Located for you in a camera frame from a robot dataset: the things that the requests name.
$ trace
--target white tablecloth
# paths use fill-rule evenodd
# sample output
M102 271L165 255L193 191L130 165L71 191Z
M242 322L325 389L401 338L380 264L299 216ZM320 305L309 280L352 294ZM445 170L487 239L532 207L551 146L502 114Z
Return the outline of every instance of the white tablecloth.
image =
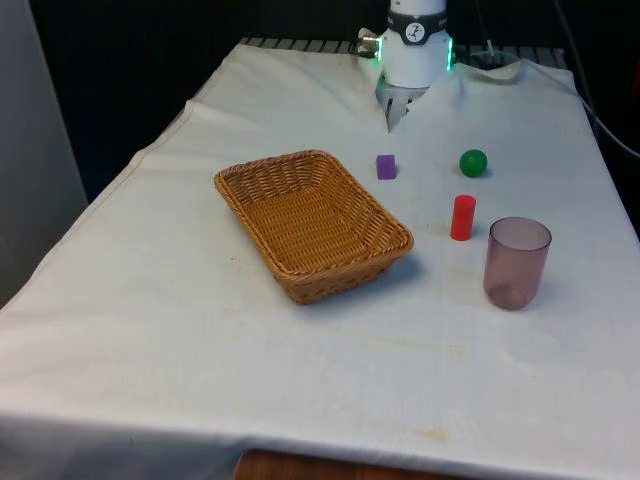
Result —
M134 157L0 313L0 473L224 478L262 447L640 476L640 249L579 101L527 65L499 81L460 66L388 134L371 69L239 46ZM212 178L306 148L340 158L416 242L379 282L299 307ZM485 178L458 173L470 148ZM376 180L382 153L397 181ZM478 199L467 243L448 238L460 193ZM513 215L554 234L519 313L481 281L487 229Z

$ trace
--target rectangular basket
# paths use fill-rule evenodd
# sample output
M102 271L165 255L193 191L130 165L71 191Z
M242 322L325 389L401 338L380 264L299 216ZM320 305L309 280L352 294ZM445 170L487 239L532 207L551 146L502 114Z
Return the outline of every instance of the rectangular basket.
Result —
M373 282L413 247L411 233L322 151L236 165L215 184L298 304Z

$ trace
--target basket rim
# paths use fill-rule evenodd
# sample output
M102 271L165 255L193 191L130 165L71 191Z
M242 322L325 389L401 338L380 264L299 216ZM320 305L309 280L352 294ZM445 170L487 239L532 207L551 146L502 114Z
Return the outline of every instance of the basket rim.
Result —
M372 252L368 255L360 255L346 261L337 263L335 265L330 266L322 266L313 270L296 270L287 268L281 260L278 259L278 256L271 249L266 239L263 237L260 229L253 223L253 221L249 218L246 213L245 208L240 204L238 199L235 197L234 193L231 191L229 185L226 182L226 177L231 174L238 172L245 172L252 169L258 169L267 163L273 162L284 162L290 161L292 158L296 157L324 157L328 161L332 162L339 170L344 180L351 184L358 193L363 195L367 201L371 202L375 208L377 208L380 213L382 213L385 217L385 220L392 224L403 236L403 241L399 244L392 245L384 250L379 250L376 252ZM227 202L229 207L233 210L233 212L238 216L240 223L247 229L253 240L256 242L256 246L262 256L267 260L267 262L272 267L274 273L282 276L289 277L290 280L299 278L299 277L309 277L312 275L317 275L321 273L331 272L334 270L338 270L344 267L348 267L353 264L362 264L369 263L373 260L390 260L394 258L398 258L413 248L413 235L411 232L401 224L391 213L384 208L378 200L376 200L369 192L365 190L365 188L356 180L356 178L351 175L351 173L346 169L346 167L338 160L335 156L327 153L323 150L310 149L310 150L302 150L299 152L294 152L286 155L279 155L274 157L268 157L261 160L254 160L247 163L241 163L238 165L234 165L231 167L227 167L220 172L218 172L214 177L215 187L218 192L222 195L224 200Z

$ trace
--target red cylinder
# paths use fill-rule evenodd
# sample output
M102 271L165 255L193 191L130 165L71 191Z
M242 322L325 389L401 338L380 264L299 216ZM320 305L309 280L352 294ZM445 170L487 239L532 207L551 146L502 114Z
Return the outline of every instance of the red cylinder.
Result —
M473 231L473 216L476 212L476 199L471 195L456 197L451 222L451 238L459 242L466 242Z

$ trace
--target black background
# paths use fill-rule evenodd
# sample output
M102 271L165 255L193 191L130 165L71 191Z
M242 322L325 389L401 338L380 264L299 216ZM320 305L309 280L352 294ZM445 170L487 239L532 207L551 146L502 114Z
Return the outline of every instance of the black background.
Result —
M388 0L31 0L85 188L94 198L162 132L240 38L343 40L382 32ZM551 0L480 0L496 45L568 45ZM637 0L564 0L600 117L640 148L631 85ZM449 32L480 44L473 0L449 0ZM573 59L567 54L572 67ZM602 136L609 170L640 232L640 160ZM588 195L589 192L576 192Z

